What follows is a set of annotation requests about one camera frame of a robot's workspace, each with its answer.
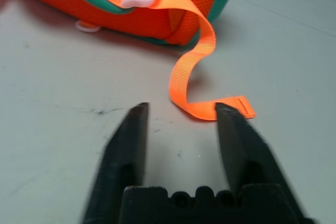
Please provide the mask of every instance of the table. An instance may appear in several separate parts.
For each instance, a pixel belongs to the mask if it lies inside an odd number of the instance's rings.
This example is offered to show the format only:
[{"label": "table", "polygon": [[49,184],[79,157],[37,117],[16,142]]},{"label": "table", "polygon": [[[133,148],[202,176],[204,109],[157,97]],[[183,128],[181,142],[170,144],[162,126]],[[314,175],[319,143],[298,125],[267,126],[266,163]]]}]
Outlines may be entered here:
[{"label": "table", "polygon": [[[244,94],[309,217],[336,223],[336,0],[230,0],[191,101]],[[36,0],[0,0],[0,222],[78,223],[108,138],[151,103],[145,185],[227,187],[215,123],[170,101],[182,49],[103,30]]]}]

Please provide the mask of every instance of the bag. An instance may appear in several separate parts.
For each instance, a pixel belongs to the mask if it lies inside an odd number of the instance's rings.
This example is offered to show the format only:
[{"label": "bag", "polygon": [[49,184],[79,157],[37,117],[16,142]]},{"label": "bag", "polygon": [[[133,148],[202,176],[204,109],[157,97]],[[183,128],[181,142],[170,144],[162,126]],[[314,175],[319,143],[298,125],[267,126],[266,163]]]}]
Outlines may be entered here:
[{"label": "bag", "polygon": [[237,108],[246,118],[255,116],[244,96],[207,102],[187,102],[187,84],[195,65],[210,55],[216,44],[210,24],[227,0],[41,0],[79,19],[77,28],[97,31],[100,27],[132,34],[157,44],[198,43],[173,68],[169,93],[180,108],[203,120],[216,120],[214,104]]}]

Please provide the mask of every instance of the orange webbing strap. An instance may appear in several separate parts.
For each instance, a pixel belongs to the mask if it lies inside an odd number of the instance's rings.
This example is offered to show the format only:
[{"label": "orange webbing strap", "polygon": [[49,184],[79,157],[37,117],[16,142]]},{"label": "orange webbing strap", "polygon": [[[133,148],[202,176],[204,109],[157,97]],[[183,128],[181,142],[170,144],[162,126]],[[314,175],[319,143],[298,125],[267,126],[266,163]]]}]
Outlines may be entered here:
[{"label": "orange webbing strap", "polygon": [[255,112],[244,96],[222,98],[213,101],[188,103],[187,86],[193,68],[204,57],[210,55],[216,46],[214,30],[191,0],[156,0],[151,9],[183,9],[199,17],[201,34],[197,45],[183,55],[173,68],[169,84],[172,101],[191,115],[204,119],[216,120],[215,103],[222,102],[237,108],[246,118],[253,118]]},{"label": "orange webbing strap", "polygon": [[[113,0],[120,6],[119,0]],[[191,0],[155,0],[150,9],[182,9],[193,12],[199,17],[201,34],[194,49],[183,55],[173,68],[169,84],[171,100],[181,109],[196,118],[216,120],[215,103],[222,102],[237,108],[246,118],[253,118],[255,111],[244,96],[222,98],[213,101],[188,103],[187,86],[193,68],[204,57],[210,55],[216,46],[214,30]]]}]

